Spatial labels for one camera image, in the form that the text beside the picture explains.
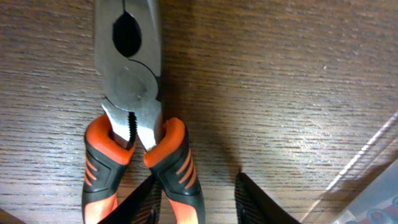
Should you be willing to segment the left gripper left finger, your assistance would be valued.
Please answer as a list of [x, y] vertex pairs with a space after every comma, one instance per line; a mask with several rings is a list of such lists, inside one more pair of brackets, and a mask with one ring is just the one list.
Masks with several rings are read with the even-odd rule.
[[161, 200], [160, 183], [150, 175], [99, 224], [158, 224]]

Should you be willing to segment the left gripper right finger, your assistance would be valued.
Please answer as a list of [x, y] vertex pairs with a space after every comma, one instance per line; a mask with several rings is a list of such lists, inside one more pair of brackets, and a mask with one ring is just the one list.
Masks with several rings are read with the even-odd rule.
[[238, 224], [299, 224], [243, 172], [236, 175], [234, 199]]

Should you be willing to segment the orange black long-nose pliers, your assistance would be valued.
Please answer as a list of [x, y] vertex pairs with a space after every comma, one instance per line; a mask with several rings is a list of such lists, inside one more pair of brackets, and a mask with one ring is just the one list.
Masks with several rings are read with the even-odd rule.
[[85, 132], [85, 223], [99, 223], [122, 203], [118, 187], [138, 142], [176, 221], [205, 222], [188, 129], [178, 118], [162, 118], [160, 28], [157, 1], [95, 2], [95, 67], [104, 77], [105, 98], [104, 114]]

